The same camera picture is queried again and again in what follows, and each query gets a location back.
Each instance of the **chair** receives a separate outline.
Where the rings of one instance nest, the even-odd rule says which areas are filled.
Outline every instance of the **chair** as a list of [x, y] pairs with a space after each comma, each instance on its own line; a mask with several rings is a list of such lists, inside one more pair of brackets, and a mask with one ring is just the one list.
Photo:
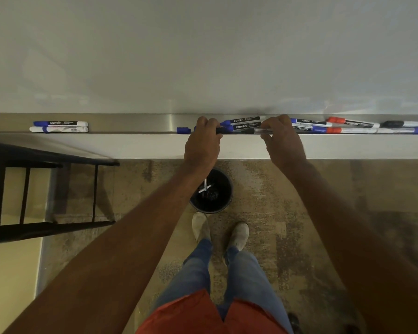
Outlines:
[[[55, 220], [42, 223], [24, 224], [26, 202], [28, 198], [29, 177], [31, 168], [54, 169], [63, 167], [63, 163], [92, 164], [95, 166], [95, 186], [93, 195], [93, 214], [90, 222], [58, 224]], [[3, 190], [6, 167], [26, 168], [25, 184], [23, 188], [20, 223], [14, 225], [0, 224], [0, 243], [18, 241], [41, 236], [51, 236], [88, 228], [98, 228], [112, 225], [115, 221], [95, 221], [96, 195], [98, 184], [98, 166], [119, 166], [119, 162], [112, 159], [93, 159], [50, 151], [41, 151], [21, 146], [0, 144], [0, 219], [2, 213]]]

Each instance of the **stained floor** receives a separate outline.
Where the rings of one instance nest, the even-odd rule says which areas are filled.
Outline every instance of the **stained floor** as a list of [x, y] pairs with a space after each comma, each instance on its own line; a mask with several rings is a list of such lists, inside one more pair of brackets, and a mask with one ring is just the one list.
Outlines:
[[[313, 161], [342, 197], [368, 215], [375, 229], [418, 266], [418, 160]], [[120, 219], [172, 176], [180, 161], [122, 161], [100, 167], [98, 220]], [[234, 224], [250, 227], [246, 249], [254, 253], [287, 311], [298, 315], [304, 333], [343, 333], [345, 324], [362, 327], [299, 196], [270, 161], [219, 161], [234, 182], [234, 198], [223, 212], [210, 215], [214, 254], [209, 271], [212, 299], [221, 303], [227, 269], [223, 244]], [[88, 221], [93, 197], [92, 166], [74, 165], [59, 172], [56, 218]], [[196, 242], [189, 205], [135, 309], [135, 325], [180, 269]], [[39, 290], [83, 247], [106, 228], [45, 238]]]

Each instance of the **foot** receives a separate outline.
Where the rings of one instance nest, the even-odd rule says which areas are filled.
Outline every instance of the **foot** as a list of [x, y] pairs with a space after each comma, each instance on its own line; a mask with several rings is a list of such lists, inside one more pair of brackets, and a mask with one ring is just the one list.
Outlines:
[[200, 242], [202, 239], [210, 240], [209, 223], [204, 213], [194, 213], [192, 217], [192, 230], [197, 242]]
[[239, 251], [243, 250], [248, 241], [249, 237], [249, 227], [246, 223], [238, 223], [235, 225], [234, 230], [231, 234], [231, 239], [229, 240], [229, 247], [236, 247]]

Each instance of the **jeans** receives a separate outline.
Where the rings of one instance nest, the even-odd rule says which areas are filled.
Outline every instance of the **jeans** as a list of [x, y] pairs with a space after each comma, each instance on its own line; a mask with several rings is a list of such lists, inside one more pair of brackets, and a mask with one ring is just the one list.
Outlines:
[[[206, 289], [210, 294], [208, 266], [211, 255], [211, 241], [201, 240], [183, 262], [181, 270], [155, 301], [152, 312], [166, 303], [201, 289]], [[222, 320], [225, 319], [234, 298], [237, 298], [260, 306], [270, 313], [289, 334], [293, 334], [284, 305], [274, 292], [254, 255], [246, 251], [240, 252], [236, 247], [229, 247], [224, 254], [224, 259], [228, 266], [227, 288], [224, 303], [217, 306]]]

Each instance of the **trash bin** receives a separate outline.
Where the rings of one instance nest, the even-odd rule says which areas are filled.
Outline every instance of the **trash bin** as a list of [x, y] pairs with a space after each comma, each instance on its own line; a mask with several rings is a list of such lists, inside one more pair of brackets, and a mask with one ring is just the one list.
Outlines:
[[207, 190], [204, 182], [190, 198], [190, 204], [203, 213], [223, 211], [231, 202], [234, 186], [231, 179], [222, 170], [214, 167], [207, 176]]

